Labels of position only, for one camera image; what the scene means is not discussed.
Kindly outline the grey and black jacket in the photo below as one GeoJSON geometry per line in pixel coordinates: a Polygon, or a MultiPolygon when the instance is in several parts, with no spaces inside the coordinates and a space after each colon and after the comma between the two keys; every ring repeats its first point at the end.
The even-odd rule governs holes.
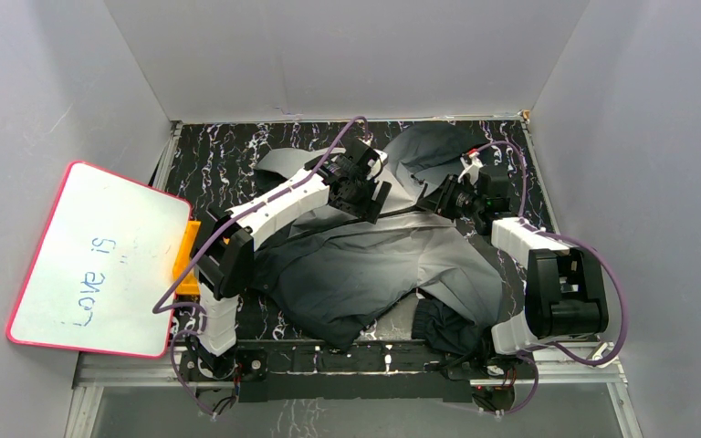
{"type": "Polygon", "coordinates": [[[418,211],[419,196],[461,171],[463,153],[487,139],[446,122],[417,123],[386,146],[381,179],[391,185],[378,220],[323,206],[268,238],[251,283],[313,338],[346,349],[414,290],[440,301],[473,337],[497,322],[503,292],[494,267],[448,219],[418,211]]]}

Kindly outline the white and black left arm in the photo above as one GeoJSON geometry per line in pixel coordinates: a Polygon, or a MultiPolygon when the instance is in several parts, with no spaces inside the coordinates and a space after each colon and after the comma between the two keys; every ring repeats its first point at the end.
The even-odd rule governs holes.
{"type": "Polygon", "coordinates": [[[391,190],[378,178],[385,152],[352,140],[340,151],[299,163],[295,173],[252,201],[225,211],[208,209],[192,248],[204,322],[194,336],[201,368],[215,380],[235,371],[235,314],[239,295],[253,281],[255,252],[301,215],[323,206],[374,223],[391,190]]]}

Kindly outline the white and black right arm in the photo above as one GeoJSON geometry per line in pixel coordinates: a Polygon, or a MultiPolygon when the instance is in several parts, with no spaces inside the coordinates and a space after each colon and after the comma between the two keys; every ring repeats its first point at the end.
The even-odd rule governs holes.
{"type": "Polygon", "coordinates": [[[551,341],[602,333],[609,323],[602,266],[586,249],[545,236],[512,213],[511,182],[500,166],[470,165],[422,194],[418,208],[447,219],[468,217],[480,235],[526,268],[520,313],[493,326],[491,344],[477,353],[478,368],[502,377],[514,353],[551,341]]]}

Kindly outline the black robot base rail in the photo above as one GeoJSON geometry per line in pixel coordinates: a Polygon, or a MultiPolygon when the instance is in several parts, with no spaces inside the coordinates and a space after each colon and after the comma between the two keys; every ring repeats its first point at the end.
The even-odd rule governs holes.
{"type": "Polygon", "coordinates": [[[528,356],[484,363],[444,357],[414,341],[362,342],[347,352],[319,343],[244,342],[215,359],[191,341],[175,361],[180,380],[196,394],[223,391],[210,399],[215,413],[235,402],[296,399],[433,399],[503,412],[515,403],[516,384],[539,378],[528,356]]]}

